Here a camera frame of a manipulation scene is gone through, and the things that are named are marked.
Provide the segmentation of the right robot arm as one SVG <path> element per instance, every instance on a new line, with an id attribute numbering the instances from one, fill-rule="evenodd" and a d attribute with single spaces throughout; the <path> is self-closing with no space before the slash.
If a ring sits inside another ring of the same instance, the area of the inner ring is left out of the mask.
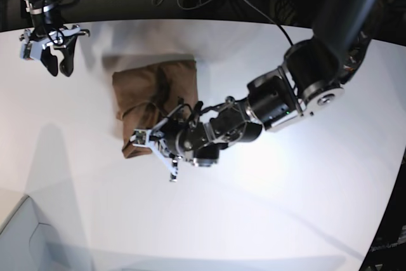
<path id="1" fill-rule="evenodd" d="M 80 25 L 67 27 L 62 10 L 74 7 L 80 0 L 22 0 L 30 15 L 33 29 L 25 29 L 20 36 L 20 58 L 37 60 L 52 76 L 62 73 L 70 77 L 74 71 L 77 39 L 89 36 Z"/>

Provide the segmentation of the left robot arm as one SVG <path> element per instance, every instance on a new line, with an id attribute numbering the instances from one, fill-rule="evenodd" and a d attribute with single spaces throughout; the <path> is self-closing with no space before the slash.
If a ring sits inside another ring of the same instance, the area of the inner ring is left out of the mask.
<path id="1" fill-rule="evenodd" d="M 178 162 L 197 167 L 216 164 L 221 150 L 238 142 L 252 142 L 262 131 L 277 130 L 312 116 L 343 94 L 343 86 L 355 75 L 360 62 L 348 63 L 357 44 L 367 48 L 362 35 L 377 0 L 324 0 L 312 25 L 313 36 L 291 44 L 283 63 L 248 86 L 248 95 L 228 97 L 213 106 L 217 116 L 200 120 L 207 112 L 202 102 L 181 119 L 179 104 L 145 134 L 145 143 L 170 172 L 178 176 Z"/>

